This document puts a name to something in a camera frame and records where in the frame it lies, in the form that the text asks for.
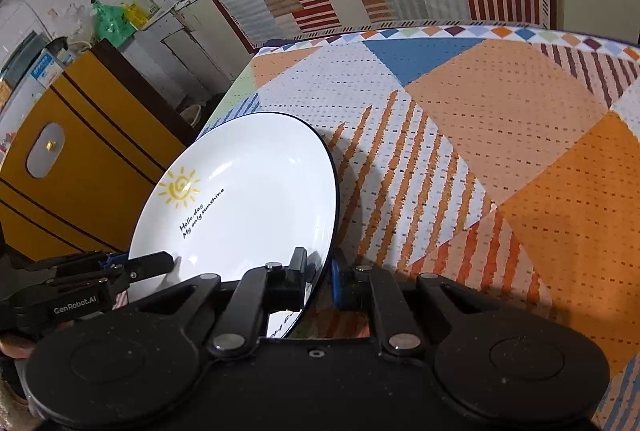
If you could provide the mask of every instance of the green plastic bag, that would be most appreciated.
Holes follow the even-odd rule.
[[[108,39],[116,48],[122,45],[136,31],[124,17],[124,8],[116,5],[103,5],[92,0],[95,9],[95,35],[98,39]]]

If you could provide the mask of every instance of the plate rim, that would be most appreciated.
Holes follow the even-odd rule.
[[[309,124],[308,122],[306,122],[303,119],[300,119],[299,117],[296,117],[296,116],[294,116],[292,114],[287,114],[285,112],[252,112],[252,113],[246,114],[244,116],[239,116],[239,117],[235,117],[233,119],[229,119],[228,121],[222,122],[222,124],[219,124],[215,128],[209,130],[207,133],[205,133],[202,136],[198,137],[190,146],[185,148],[185,150],[190,148],[194,144],[196,144],[197,141],[202,140],[203,138],[207,137],[207,135],[212,134],[218,128],[220,128],[221,126],[224,126],[225,124],[228,124],[229,122],[234,122],[234,121],[237,121],[238,119],[242,119],[242,118],[249,117],[249,116],[259,116],[259,115],[285,116],[285,117],[294,119],[295,121],[298,121],[298,122],[302,123],[304,126],[306,126],[314,135],[316,135],[316,137],[318,137],[318,139],[322,143],[322,147],[324,148],[324,151],[326,152],[326,156],[329,159],[329,164],[331,164],[331,169],[334,172],[334,184],[335,184],[334,230],[333,230],[333,233],[332,233],[332,236],[331,236],[331,241],[329,242],[329,250],[327,252],[327,257],[326,257],[326,260],[324,261],[324,264],[322,265],[322,270],[320,271],[320,273],[318,275],[318,282],[316,283],[316,287],[313,287],[313,289],[311,290],[311,294],[309,294],[309,299],[305,303],[305,306],[302,308],[302,310],[300,311],[300,314],[298,315],[298,317],[296,318],[294,323],[291,325],[289,330],[287,330],[282,337],[279,337],[279,339],[286,339],[287,337],[289,337],[291,332],[293,332],[293,330],[294,330],[297,322],[300,320],[300,318],[302,318],[306,314],[306,312],[308,312],[308,310],[309,310],[308,307],[313,302],[316,301],[316,298],[318,298],[318,295],[319,295],[319,292],[320,292],[320,285],[321,285],[322,281],[324,281],[324,278],[326,277],[329,269],[331,269],[331,262],[332,262],[332,260],[334,258],[335,244],[336,244],[335,240],[337,238],[337,233],[338,233],[338,221],[339,221],[338,219],[340,217],[340,183],[338,181],[338,172],[335,169],[334,157],[331,155],[331,150],[329,150],[329,147],[327,146],[326,142],[324,141],[324,138],[322,138],[322,135],[320,135],[318,133],[318,131],[311,124]],[[166,173],[166,171],[171,166],[173,166],[175,161],[178,160],[182,155],[183,155],[183,153],[180,153],[180,155],[178,155],[175,158],[174,162],[171,163],[171,165],[164,171],[164,173]]]

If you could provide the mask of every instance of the yellow sun drawing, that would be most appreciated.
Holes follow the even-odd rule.
[[[188,207],[189,200],[192,202],[196,201],[193,195],[200,192],[199,189],[193,187],[195,183],[200,182],[200,180],[194,177],[196,170],[191,171],[191,173],[187,175],[184,172],[184,167],[181,167],[178,178],[174,177],[171,171],[167,171],[166,174],[173,181],[169,183],[161,182],[159,185],[164,187],[165,190],[158,193],[158,196],[167,196],[164,202],[165,204],[175,202],[175,208],[177,209],[181,204]]]

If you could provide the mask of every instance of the silver bolt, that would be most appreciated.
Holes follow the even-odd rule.
[[[389,339],[394,350],[413,350],[420,346],[420,337],[413,334],[396,334]]]
[[[244,345],[244,337],[238,334],[220,334],[213,339],[213,346],[219,351],[238,350]]]

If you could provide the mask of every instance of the white plate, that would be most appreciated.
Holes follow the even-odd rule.
[[[140,215],[129,257],[166,251],[169,274],[134,283],[135,301],[196,275],[235,281],[267,261],[288,265],[304,247],[318,284],[337,222],[334,164],[318,134],[300,119],[256,113],[221,124],[171,165]],[[284,337],[300,312],[271,315],[267,335]]]

